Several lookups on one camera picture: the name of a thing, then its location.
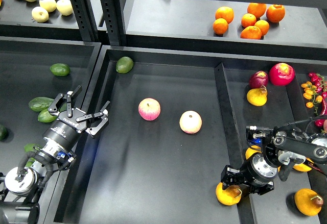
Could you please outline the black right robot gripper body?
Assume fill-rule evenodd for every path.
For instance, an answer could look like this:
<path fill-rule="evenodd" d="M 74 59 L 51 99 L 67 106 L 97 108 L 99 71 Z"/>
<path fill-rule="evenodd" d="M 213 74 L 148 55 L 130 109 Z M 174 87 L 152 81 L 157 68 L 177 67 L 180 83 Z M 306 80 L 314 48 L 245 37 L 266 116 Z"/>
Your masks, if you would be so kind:
<path fill-rule="evenodd" d="M 277 168 L 270 166 L 263 155 L 252 155 L 241 168 L 247 169 L 246 179 L 249 185 L 256 187 L 274 185 L 273 180 L 277 176 Z"/>

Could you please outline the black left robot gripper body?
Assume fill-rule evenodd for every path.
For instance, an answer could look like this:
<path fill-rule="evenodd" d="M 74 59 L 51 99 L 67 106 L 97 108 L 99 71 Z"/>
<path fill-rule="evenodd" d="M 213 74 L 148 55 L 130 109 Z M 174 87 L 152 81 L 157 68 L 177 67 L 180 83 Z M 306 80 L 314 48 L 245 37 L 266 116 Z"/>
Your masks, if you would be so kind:
<path fill-rule="evenodd" d="M 84 115 L 86 112 L 78 108 L 72 109 L 72 117 L 68 117 L 66 110 L 60 112 L 57 119 L 43 134 L 43 138 L 57 143 L 65 151 L 70 151 L 86 130 L 86 121 L 77 122 L 77 118 Z"/>

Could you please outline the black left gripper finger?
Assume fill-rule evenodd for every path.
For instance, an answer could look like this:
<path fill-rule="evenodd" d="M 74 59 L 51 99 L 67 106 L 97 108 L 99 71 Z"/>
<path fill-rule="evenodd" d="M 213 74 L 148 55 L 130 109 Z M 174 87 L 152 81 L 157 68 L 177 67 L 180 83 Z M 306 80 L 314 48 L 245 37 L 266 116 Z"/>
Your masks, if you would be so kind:
<path fill-rule="evenodd" d="M 107 101 L 99 112 L 85 114 L 76 118 L 78 133 L 87 133 L 92 138 L 100 134 L 109 124 L 108 109 L 110 101 Z"/>
<path fill-rule="evenodd" d="M 72 101 L 76 98 L 82 91 L 82 87 L 79 85 L 73 91 L 68 91 L 66 94 L 59 93 L 53 102 L 48 107 L 48 111 L 53 116 L 58 116 L 60 114 L 60 108 L 64 103 L 66 103 L 66 113 L 69 118 L 73 116 Z"/>

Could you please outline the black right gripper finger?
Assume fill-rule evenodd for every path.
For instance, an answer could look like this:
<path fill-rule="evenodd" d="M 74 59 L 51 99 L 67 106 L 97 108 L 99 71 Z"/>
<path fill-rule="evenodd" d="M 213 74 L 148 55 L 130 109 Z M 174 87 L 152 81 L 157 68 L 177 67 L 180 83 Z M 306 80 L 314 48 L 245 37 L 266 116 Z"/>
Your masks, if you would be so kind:
<path fill-rule="evenodd" d="M 232 185 L 245 185 L 249 186 L 246 179 L 246 168 L 234 169 L 230 165 L 226 165 L 221 172 L 222 189 L 226 190 Z"/>
<path fill-rule="evenodd" d="M 264 195 L 274 190 L 274 185 L 267 184 L 262 187 L 256 187 L 253 185 L 250 186 L 242 185 L 242 190 L 245 192 L 245 195 L 250 195 L 250 194 Z"/>

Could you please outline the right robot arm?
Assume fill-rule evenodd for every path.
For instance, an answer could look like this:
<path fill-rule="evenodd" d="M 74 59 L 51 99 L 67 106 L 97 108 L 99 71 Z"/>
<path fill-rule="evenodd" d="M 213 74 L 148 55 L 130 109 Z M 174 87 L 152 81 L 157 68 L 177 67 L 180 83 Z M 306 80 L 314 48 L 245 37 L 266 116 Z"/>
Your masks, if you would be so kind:
<path fill-rule="evenodd" d="M 221 173 L 222 189 L 245 185 L 249 193 L 263 195 L 274 189 L 274 178 L 286 181 L 295 165 L 304 164 L 326 174 L 326 134 L 309 133 L 290 122 L 273 129 L 247 126 L 246 140 L 260 141 L 259 153 L 250 156 L 239 169 L 226 165 Z"/>

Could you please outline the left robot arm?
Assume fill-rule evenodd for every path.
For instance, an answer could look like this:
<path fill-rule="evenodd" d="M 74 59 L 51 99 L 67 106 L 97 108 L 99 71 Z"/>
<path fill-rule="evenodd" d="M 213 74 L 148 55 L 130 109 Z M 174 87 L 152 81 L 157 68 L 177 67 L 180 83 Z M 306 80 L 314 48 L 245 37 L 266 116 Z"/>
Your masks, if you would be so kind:
<path fill-rule="evenodd" d="M 110 101 L 88 114 L 73 106 L 81 90 L 56 96 L 46 108 L 54 121 L 43 135 L 45 145 L 25 152 L 17 167 L 1 175 L 1 223 L 38 223 L 39 199 L 51 176 L 73 165 L 72 149 L 83 133 L 95 137 L 108 125 Z"/>

